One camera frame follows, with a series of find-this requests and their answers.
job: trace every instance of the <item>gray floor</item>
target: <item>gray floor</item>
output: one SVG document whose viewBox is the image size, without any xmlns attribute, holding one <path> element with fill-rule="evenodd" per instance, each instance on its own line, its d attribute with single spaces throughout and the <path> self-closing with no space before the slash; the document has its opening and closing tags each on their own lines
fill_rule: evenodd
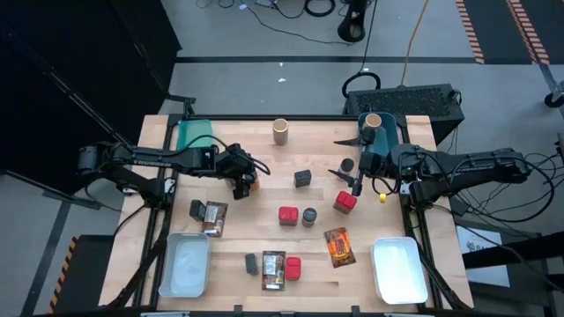
<svg viewBox="0 0 564 317">
<path fill-rule="evenodd" d="M 422 3 L 380 0 L 369 54 L 404 56 Z M 180 56 L 362 55 L 364 49 L 364 41 L 351 47 L 329 46 L 271 32 L 258 25 L 250 12 L 239 10 L 238 5 L 224 10 L 214 1 L 200 10 L 192 1 L 166 0 L 163 4 L 184 47 Z M 279 5 L 290 15 L 299 10 L 301 1 L 280 0 Z M 253 8 L 269 25 L 319 40 L 338 41 L 335 30 L 341 18 L 336 12 L 327 18 L 304 16 L 288 23 L 275 11 Z M 430 2 L 413 45 L 413 56 L 471 57 L 453 1 Z M 340 87 L 359 67 L 358 63 L 177 64 L 169 91 L 197 97 L 194 108 L 199 114 L 339 114 L 345 101 Z M 380 75 L 382 87 L 399 85 L 402 64 L 369 63 L 366 67 Z M 551 70 L 558 80 L 564 79 L 564 66 L 551 66 Z M 451 83 L 463 94 L 466 120 L 459 129 L 458 152 L 513 147 L 523 153 L 554 153 L 553 142 L 556 133 L 564 131 L 564 121 L 559 110 L 541 103 L 548 91 L 538 66 L 410 64 L 406 85 L 441 83 Z M 369 80 L 360 80 L 350 88 L 373 86 Z M 170 101 L 160 110 L 162 114 L 180 111 L 181 105 Z M 443 150 L 448 147 L 449 139 L 440 145 Z M 546 191 L 541 182 L 538 176 L 532 176 L 523 185 L 508 189 L 490 206 L 505 207 L 540 196 Z M 96 183 L 92 192 L 113 206 L 122 203 L 121 194 L 107 182 Z M 472 193 L 483 199 L 488 187 L 473 189 Z M 0 210 L 4 211 L 0 231 L 3 242 L 0 251 L 4 255 L 0 260 L 0 284 L 11 286 L 0 288 L 0 315 L 15 316 L 21 312 L 59 205 L 58 201 L 42 197 L 38 188 L 7 176 L 0 177 Z M 503 216 L 522 217 L 538 207 L 529 206 Z M 560 212 L 563 207 L 564 198 L 557 195 L 545 214 L 516 227 L 542 233 L 564 230 L 564 216 Z M 110 234 L 117 219 L 118 214 L 111 210 L 72 207 L 36 313 L 47 312 L 71 237 Z M 560 259 L 550 261 L 550 267 L 552 272 L 564 272 Z M 542 312 L 538 307 L 521 307 L 495 299 L 476 297 L 475 300 L 477 307 L 485 310 L 522 313 L 526 308 L 533 315 Z"/>
</svg>

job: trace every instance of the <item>black equipment box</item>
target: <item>black equipment box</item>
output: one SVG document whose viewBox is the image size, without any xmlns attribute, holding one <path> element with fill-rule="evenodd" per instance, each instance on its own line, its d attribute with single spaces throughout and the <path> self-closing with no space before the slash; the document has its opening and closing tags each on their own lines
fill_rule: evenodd
<svg viewBox="0 0 564 317">
<path fill-rule="evenodd" d="M 454 97 L 450 84 L 349 92 L 343 114 L 387 112 L 402 125 L 406 115 L 428 115 L 434 140 L 439 144 L 464 120 Z"/>
</svg>

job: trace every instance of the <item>wooden table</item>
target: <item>wooden table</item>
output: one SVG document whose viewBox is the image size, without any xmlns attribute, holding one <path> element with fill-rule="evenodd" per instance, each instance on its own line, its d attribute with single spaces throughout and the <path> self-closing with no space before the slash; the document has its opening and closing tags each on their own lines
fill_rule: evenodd
<svg viewBox="0 0 564 317">
<path fill-rule="evenodd" d="M 408 116 L 407 122 L 412 144 L 436 149 L 428 117 Z M 369 247 L 376 239 L 404 236 L 397 195 L 389 196 L 385 204 L 379 203 L 378 195 L 365 180 L 364 191 L 350 215 L 331 207 L 338 192 L 348 189 L 327 169 L 337 169 L 344 158 L 356 163 L 359 160 L 358 148 L 333 141 L 355 137 L 356 122 L 290 122 L 290 139 L 285 146 L 274 145 L 268 121 L 222 121 L 211 125 L 214 134 L 227 144 L 240 143 L 245 151 L 266 163 L 272 175 L 259 173 L 260 189 L 240 201 L 233 199 L 224 181 L 180 176 L 171 232 L 199 232 L 201 223 L 189 216 L 192 199 L 228 203 L 229 208 L 223 237 L 211 238 L 211 270 L 205 294 L 198 299 L 160 298 L 159 310 L 233 311 L 234 305 L 243 305 L 244 311 L 350 312 L 351 306 L 360 306 L 362 312 L 416 310 L 413 305 L 390 306 L 377 298 L 369 258 Z M 146 116 L 139 145 L 160 148 L 166 129 L 166 116 Z M 177 136 L 176 130 L 172 148 Z M 294 188 L 293 173 L 304 169 L 313 174 L 311 185 Z M 147 178 L 157 174 L 152 167 L 134 166 L 133 171 Z M 446 199 L 438 203 L 448 207 Z M 121 220 L 141 204 L 137 195 L 125 198 Z M 311 228 L 300 224 L 280 226 L 280 206 L 296 206 L 300 211 L 312 207 L 318 218 Z M 138 214 L 117 236 L 101 305 L 111 301 L 137 269 L 148 217 L 148 210 Z M 428 210 L 427 223 L 437 269 L 461 300 L 473 306 L 452 216 L 442 210 Z M 323 232 L 341 226 L 350 234 L 357 262 L 333 269 Z M 255 253 L 260 260 L 264 250 L 299 256 L 301 279 L 286 281 L 285 291 L 263 291 L 260 275 L 245 273 L 244 255 Z M 144 304 L 149 302 L 152 272 L 145 280 Z"/>
</svg>

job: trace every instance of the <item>paper cup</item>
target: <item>paper cup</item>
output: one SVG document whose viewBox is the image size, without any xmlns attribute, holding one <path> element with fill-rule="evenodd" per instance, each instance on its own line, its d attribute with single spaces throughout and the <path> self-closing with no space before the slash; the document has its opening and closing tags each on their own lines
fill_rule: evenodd
<svg viewBox="0 0 564 317">
<path fill-rule="evenodd" d="M 284 145 L 288 142 L 288 129 L 290 124 L 284 119 L 276 119 L 272 123 L 272 136 L 276 145 Z"/>
<path fill-rule="evenodd" d="M 369 114 L 362 123 L 362 128 L 377 129 L 382 125 L 382 118 L 378 114 Z"/>
</svg>

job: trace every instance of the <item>snack package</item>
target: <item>snack package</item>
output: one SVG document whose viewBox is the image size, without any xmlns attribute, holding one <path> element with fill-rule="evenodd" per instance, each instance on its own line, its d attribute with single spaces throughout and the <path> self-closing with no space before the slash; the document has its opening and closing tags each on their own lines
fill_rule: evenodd
<svg viewBox="0 0 564 317">
<path fill-rule="evenodd" d="M 283 291 L 286 252 L 263 251 L 263 290 Z"/>
<path fill-rule="evenodd" d="M 227 204 L 208 202 L 205 206 L 205 217 L 202 231 L 209 237 L 221 238 L 223 225 L 226 221 Z"/>
<path fill-rule="evenodd" d="M 343 265 L 356 263 L 351 241 L 349 241 L 349 233 L 345 228 L 337 228 L 325 232 L 325 240 L 327 240 L 327 248 L 331 255 L 333 268 Z"/>
</svg>

